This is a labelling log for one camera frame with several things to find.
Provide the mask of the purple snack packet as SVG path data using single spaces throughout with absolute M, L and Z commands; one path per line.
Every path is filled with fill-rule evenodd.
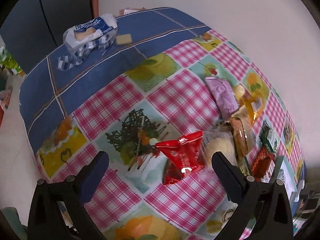
M 231 85 L 225 79 L 212 76 L 206 77 L 204 81 L 216 102 L 223 121 L 227 122 L 239 109 Z

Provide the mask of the beige barcode snack packet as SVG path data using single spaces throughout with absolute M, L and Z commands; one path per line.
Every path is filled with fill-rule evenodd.
M 252 131 L 248 116 L 233 116 L 229 120 L 232 127 L 233 139 L 238 161 L 241 161 L 253 150 L 255 146 L 255 135 Z

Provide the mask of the clear round pastry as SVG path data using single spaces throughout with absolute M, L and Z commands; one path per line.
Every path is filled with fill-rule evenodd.
M 212 156 L 221 152 L 234 166 L 237 165 L 235 144 L 230 126 L 219 125 L 209 131 L 203 131 L 201 153 L 205 162 L 205 169 L 212 171 Z

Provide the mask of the small beige cracker piece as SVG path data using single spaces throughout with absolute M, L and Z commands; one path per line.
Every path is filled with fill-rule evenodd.
M 131 43 L 132 43 L 132 37 L 130 34 L 116 36 L 116 44 L 119 46 L 125 45 L 125 44 L 131 44 Z

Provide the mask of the blue white bread bag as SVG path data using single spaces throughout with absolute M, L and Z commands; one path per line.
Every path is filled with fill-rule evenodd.
M 103 14 L 67 29 L 63 44 L 69 54 L 58 58 L 57 69 L 67 71 L 81 65 L 94 49 L 105 54 L 115 42 L 117 33 L 117 20 L 112 14 Z

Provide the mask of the orange red patterned packet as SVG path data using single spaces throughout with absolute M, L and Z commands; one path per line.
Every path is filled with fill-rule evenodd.
M 265 146 L 262 146 L 251 165 L 252 176 L 257 180 L 263 178 L 272 161 L 274 161 L 274 155 L 268 152 Z

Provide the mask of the blue checked tablecloth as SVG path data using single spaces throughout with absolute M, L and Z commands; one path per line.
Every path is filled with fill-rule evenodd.
M 82 64 L 67 71 L 57 68 L 58 59 L 68 53 L 61 45 L 25 76 L 20 86 L 20 114 L 33 152 L 66 116 L 118 75 L 210 30 L 208 25 L 171 7 L 121 16 L 117 24 L 120 35 L 131 35 L 131 44 L 112 44 L 104 54 L 94 49 Z

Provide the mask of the dark blue cabinet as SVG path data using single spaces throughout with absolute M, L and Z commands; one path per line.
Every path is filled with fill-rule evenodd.
M 1 0 L 1 38 L 25 73 L 93 18 L 92 0 Z

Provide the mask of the green white snack packet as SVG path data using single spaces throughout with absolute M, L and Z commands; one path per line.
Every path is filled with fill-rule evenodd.
M 261 143 L 266 147 L 268 152 L 273 154 L 277 153 L 279 146 L 279 137 L 274 128 L 270 126 L 266 120 L 263 121 L 259 138 Z

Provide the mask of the red foil snack packet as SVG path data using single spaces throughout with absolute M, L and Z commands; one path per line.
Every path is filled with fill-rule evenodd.
M 169 160 L 163 176 L 164 185 L 173 185 L 204 169 L 204 158 L 200 153 L 203 132 L 183 135 L 176 140 L 158 142 L 155 148 Z

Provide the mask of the white teal tray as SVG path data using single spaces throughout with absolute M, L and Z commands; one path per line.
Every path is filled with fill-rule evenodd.
M 293 207 L 298 195 L 297 183 L 292 166 L 284 155 L 278 156 L 275 163 L 270 163 L 266 174 L 260 180 L 263 183 L 273 183 L 277 179 L 283 182 L 290 206 Z

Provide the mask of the pink plaid dessert tablecloth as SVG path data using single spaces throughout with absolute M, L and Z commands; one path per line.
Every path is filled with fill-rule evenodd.
M 105 151 L 109 167 L 85 209 L 107 239 L 214 238 L 236 207 L 216 175 L 204 166 L 164 185 L 169 160 L 153 148 L 155 141 L 231 127 L 204 81 L 211 76 L 264 98 L 252 126 L 255 146 L 241 161 L 236 154 L 240 170 L 251 171 L 266 120 L 279 137 L 272 162 L 284 155 L 297 183 L 303 154 L 285 105 L 255 64 L 213 30 L 144 60 L 88 98 L 37 151 L 40 172 L 49 182 L 61 182 Z

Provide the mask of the orange jelly snack packet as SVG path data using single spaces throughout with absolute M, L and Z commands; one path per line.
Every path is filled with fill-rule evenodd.
M 233 93 L 239 106 L 245 106 L 253 126 L 264 110 L 264 98 L 260 93 L 248 94 L 243 85 L 234 86 Z

